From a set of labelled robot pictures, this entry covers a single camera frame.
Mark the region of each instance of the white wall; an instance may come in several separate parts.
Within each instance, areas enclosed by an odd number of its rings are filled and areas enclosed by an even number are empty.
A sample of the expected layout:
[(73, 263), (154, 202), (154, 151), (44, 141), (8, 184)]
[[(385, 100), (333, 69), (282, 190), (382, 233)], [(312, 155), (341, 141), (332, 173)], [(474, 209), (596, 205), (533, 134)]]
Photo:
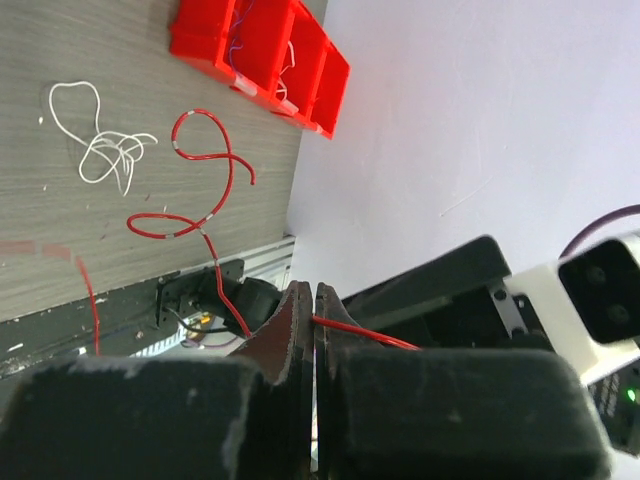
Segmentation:
[(325, 27), (352, 74), (300, 148), (294, 278), (348, 295), (484, 233), (518, 271), (638, 202), (640, 3), (331, 0)]

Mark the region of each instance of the blue wire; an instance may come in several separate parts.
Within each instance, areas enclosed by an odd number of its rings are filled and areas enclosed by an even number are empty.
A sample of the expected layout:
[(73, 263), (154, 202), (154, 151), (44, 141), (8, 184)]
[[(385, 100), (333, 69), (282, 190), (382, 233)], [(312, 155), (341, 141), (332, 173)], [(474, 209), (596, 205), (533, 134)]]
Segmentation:
[(247, 18), (247, 14), (251, 11), (251, 8), (253, 8), (253, 4), (255, 3), (255, 0), (251, 0), (251, 3), (249, 4), (249, 6), (247, 7), (247, 9), (244, 12), (244, 15), (242, 16), (242, 18), (240, 18), (240, 13), (237, 10), (234, 10), (233, 13), (238, 17), (238, 20), (236, 20), (236, 23), (234, 23), (233, 25), (231, 25), (231, 27), (229, 28), (229, 33), (231, 33), (232, 31), (236, 31), (236, 35), (235, 37), (233, 37), (233, 40), (231, 41), (231, 46), (229, 47), (229, 65), (231, 65), (231, 68), (233, 69), (233, 73), (235, 73), (236, 75), (238, 74), (238, 69), (236, 68), (235, 64), (233, 63), (233, 55), (232, 53), (236, 50), (242, 50), (244, 48), (244, 42), (241, 42), (240, 45), (237, 45), (237, 42), (239, 40), (238, 37), (238, 33), (237, 33), (237, 27), (239, 27), (242, 22), (244, 22), (244, 19)]

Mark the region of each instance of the red plastic bin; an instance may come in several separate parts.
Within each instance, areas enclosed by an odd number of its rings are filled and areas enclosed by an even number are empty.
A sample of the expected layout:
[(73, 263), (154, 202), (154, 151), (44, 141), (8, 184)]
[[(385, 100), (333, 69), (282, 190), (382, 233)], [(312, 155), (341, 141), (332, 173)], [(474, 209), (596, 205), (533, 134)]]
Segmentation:
[(171, 33), (173, 55), (289, 123), (333, 137), (349, 64), (300, 0), (182, 0)]

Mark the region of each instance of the white string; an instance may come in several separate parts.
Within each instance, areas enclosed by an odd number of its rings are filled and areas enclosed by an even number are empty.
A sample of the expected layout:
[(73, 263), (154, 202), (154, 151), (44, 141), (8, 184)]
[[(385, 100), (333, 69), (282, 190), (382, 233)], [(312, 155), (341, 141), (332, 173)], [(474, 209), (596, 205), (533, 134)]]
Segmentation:
[[(80, 137), (74, 135), (69, 130), (67, 130), (58, 120), (58, 116), (53, 108), (53, 92), (58, 88), (73, 88), (85, 86), (89, 87), (93, 90), (93, 93), (96, 96), (96, 116), (94, 120), (94, 128), (96, 130), (96, 135), (93, 139), (87, 143), (82, 140)], [(120, 194), (125, 197), (127, 193), (129, 193), (129, 189), (131, 188), (131, 181), (133, 180), (133, 169), (137, 162), (142, 160), (144, 156), (144, 146), (158, 144), (158, 139), (151, 134), (148, 133), (136, 133), (134, 135), (127, 135), (125, 133), (114, 132), (113, 130), (106, 130), (104, 132), (100, 131), (99, 117), (100, 117), (100, 95), (98, 94), (98, 90), (96, 87), (86, 81), (82, 82), (74, 82), (74, 83), (56, 83), (51, 90), (49, 91), (49, 109), (51, 110), (51, 116), (53, 117), (53, 121), (56, 122), (56, 125), (62, 132), (79, 143), (80, 145), (86, 147), (84, 154), (82, 155), (82, 159), (80, 160), (80, 164), (78, 165), (78, 175), (80, 178), (89, 184), (96, 184), (102, 182), (105, 178), (107, 178), (111, 173), (113, 173), (116, 177), (116, 183), (118, 184), (118, 190)], [(133, 142), (133, 145), (126, 147), (125, 143)], [(107, 153), (105, 152), (116, 152), (115, 160), (111, 159)], [(110, 167), (107, 169), (105, 173), (100, 175), (98, 178), (87, 178), (84, 174), (84, 165), (89, 155), (94, 153), (102, 157)], [(122, 184), (120, 182), (120, 173), (118, 171), (118, 166), (122, 169), (122, 174), (126, 178), (126, 187), (124, 190), (122, 189)]]
[(276, 90), (276, 95), (279, 93), (284, 93), (282, 100), (280, 100), (281, 102), (284, 102), (287, 99), (287, 94), (289, 93), (289, 91), (287, 90), (287, 86), (282, 81), (282, 74), (287, 70), (289, 70), (290, 68), (293, 68), (296, 66), (296, 55), (295, 55), (295, 52), (293, 51), (293, 43), (291, 43), (291, 41), (289, 41), (288, 43), (289, 43), (289, 52), (291, 53), (291, 63), (286, 67), (284, 67), (280, 72), (280, 78), (278, 79), (279, 88)]

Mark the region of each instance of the gray wood surface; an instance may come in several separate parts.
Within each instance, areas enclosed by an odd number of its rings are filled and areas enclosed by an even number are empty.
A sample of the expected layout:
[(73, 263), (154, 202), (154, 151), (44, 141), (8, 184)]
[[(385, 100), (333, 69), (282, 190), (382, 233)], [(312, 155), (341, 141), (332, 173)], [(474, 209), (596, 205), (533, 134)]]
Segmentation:
[[(326, 0), (308, 3), (321, 20)], [(177, 0), (0, 0), (0, 240), (71, 247), (84, 259), (98, 292), (209, 258), (197, 234), (154, 241), (133, 235), (125, 225), (129, 215), (162, 212), (165, 205), (168, 212), (197, 219), (217, 202), (226, 161), (187, 162), (170, 143), (176, 118), (194, 107), (221, 118), (235, 152), (258, 173), (251, 187), (246, 171), (237, 169), (230, 201), (207, 225), (219, 253), (282, 238), (301, 132), (169, 55), (167, 26), (177, 5)], [(47, 87), (77, 80), (98, 88), (104, 129), (148, 132), (160, 140), (136, 165), (126, 198), (113, 178), (98, 185), (80, 180), (81, 151), (48, 112)], [(67, 128), (90, 138), (91, 91), (58, 90), (55, 98)], [(223, 142), (207, 119), (192, 117), (180, 146), (205, 153), (221, 151)], [(99, 162), (95, 165), (100, 171)], [(177, 225), (153, 227), (175, 231)], [(6, 255), (0, 265), (0, 320), (86, 296), (82, 278), (63, 261)]]

